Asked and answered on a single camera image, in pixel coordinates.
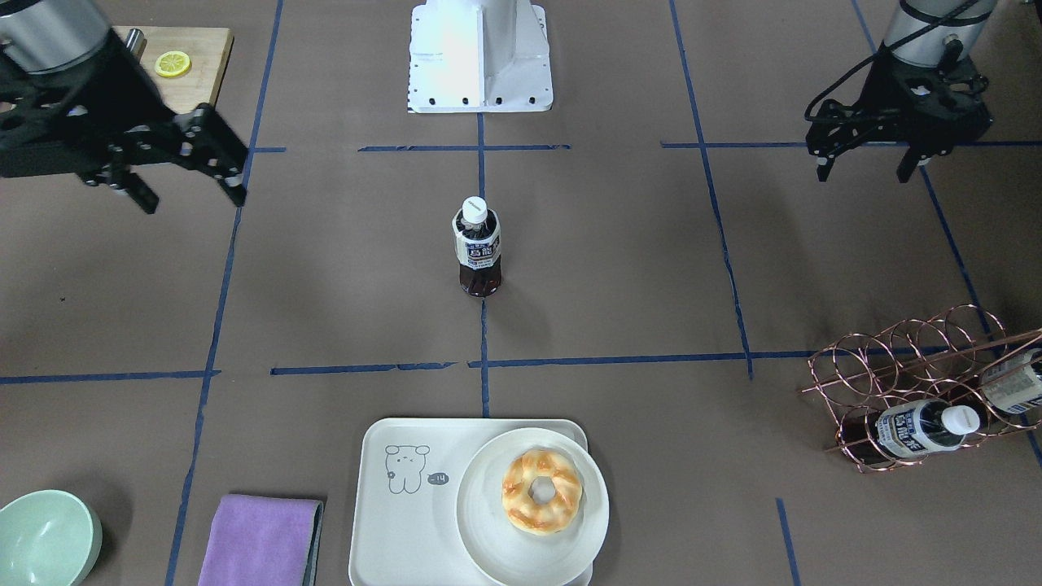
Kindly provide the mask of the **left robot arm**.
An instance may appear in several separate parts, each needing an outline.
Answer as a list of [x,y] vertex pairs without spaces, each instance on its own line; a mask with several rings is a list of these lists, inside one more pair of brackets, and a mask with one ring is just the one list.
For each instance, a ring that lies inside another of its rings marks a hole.
[[857,66],[868,74],[855,103],[832,98],[855,75],[852,68],[805,108],[805,144],[819,181],[860,145],[905,143],[896,170],[905,182],[935,156],[986,133],[993,122],[983,100],[989,81],[970,52],[994,8],[994,1],[901,1],[879,48]]

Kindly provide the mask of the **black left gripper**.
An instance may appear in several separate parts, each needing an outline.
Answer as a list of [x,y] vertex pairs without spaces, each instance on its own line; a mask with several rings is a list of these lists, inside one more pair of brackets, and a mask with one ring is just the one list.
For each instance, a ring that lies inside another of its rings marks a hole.
[[[829,97],[862,69],[868,75],[855,103],[844,105]],[[857,64],[805,112],[811,123],[805,144],[816,156],[818,181],[829,180],[836,157],[875,142],[908,144],[895,172],[900,184],[908,184],[933,155],[945,155],[956,144],[978,140],[990,129],[993,116],[983,97],[989,86],[970,57],[939,69],[879,52]]]

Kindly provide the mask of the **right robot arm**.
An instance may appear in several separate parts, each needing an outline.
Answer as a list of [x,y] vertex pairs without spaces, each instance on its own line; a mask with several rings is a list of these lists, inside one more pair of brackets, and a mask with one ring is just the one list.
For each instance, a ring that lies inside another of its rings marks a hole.
[[212,105],[168,107],[93,1],[4,1],[1,33],[3,177],[71,174],[152,214],[159,196],[134,168],[177,164],[245,204],[241,138]]

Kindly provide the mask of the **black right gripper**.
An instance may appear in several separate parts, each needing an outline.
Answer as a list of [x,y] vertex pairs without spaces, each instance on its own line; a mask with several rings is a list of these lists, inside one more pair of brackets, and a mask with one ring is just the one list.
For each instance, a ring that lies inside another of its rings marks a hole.
[[[108,31],[92,55],[48,72],[30,72],[15,60],[19,46],[2,36],[2,176],[96,172],[98,181],[126,196],[145,214],[160,197],[130,164],[111,162],[109,147],[129,152],[131,164],[178,164],[219,185],[235,207],[246,203],[244,168],[248,148],[210,104],[175,112],[142,70],[122,36]],[[183,144],[190,145],[187,157]]]

